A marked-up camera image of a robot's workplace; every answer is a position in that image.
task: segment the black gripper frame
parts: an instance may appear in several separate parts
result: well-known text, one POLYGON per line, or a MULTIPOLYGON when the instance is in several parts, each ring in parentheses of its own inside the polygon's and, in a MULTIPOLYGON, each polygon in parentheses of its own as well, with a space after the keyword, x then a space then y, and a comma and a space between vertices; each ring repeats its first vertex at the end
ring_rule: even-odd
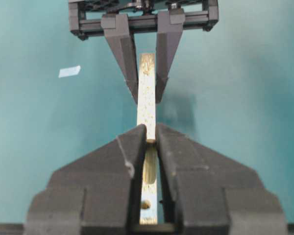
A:
POLYGON ((69 0, 71 32, 81 40, 105 36, 137 103, 138 73, 134 33, 157 32, 156 103, 161 102, 170 68, 186 29, 210 31, 219 20, 218 0, 202 0, 202 11, 185 13, 182 8, 156 15, 128 17, 105 14, 101 20, 87 20, 84 0, 69 0))
POLYGON ((156 126, 165 224, 139 225, 146 127, 55 171, 28 211, 26 235, 286 235, 278 198, 257 173, 156 126))

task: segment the teal background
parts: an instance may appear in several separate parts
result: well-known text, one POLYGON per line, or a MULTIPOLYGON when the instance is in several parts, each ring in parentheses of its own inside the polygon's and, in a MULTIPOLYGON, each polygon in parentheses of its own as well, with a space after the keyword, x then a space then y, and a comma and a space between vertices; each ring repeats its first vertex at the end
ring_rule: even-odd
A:
MULTIPOLYGON (((157 119, 256 169, 294 222, 294 0, 219 2, 210 33, 183 33, 157 119)), ((66 0, 0 0, 0 222, 23 222, 54 170, 135 126, 105 39, 68 23, 66 0)), ((136 35, 138 54, 155 45, 136 35)))

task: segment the wooden stick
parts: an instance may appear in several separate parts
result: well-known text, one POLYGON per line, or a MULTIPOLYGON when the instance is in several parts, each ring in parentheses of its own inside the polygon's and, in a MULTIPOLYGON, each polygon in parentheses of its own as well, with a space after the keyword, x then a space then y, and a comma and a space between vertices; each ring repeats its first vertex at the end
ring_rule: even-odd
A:
POLYGON ((157 223, 157 180, 155 148, 156 99, 155 54, 143 53, 139 63, 137 125, 147 127, 147 149, 143 168, 141 224, 157 223))

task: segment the metal bar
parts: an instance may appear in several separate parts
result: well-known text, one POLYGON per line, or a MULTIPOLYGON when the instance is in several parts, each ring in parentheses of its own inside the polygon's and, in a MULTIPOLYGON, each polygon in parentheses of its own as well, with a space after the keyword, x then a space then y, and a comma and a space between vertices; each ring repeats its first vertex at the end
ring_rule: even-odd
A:
MULTIPOLYGON (((185 13, 183 29, 204 28, 209 22, 208 11, 185 13)), ((157 32, 157 15, 128 17, 129 29, 133 33, 157 32)), ((80 20, 80 32, 88 37, 103 36, 101 20, 80 20)))
MULTIPOLYGON (((294 224, 288 224, 289 235, 294 235, 294 224)), ((23 224, 0 223, 0 235, 21 235, 24 232, 23 224)), ((135 225, 132 228, 133 235, 175 235, 174 224, 135 225)))

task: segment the white paper scrap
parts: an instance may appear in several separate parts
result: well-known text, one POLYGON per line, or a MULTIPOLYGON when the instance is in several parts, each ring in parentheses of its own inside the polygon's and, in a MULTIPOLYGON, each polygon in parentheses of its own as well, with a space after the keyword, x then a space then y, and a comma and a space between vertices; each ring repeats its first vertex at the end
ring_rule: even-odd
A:
POLYGON ((80 72, 80 65, 76 67, 60 69, 59 78, 78 75, 80 72))

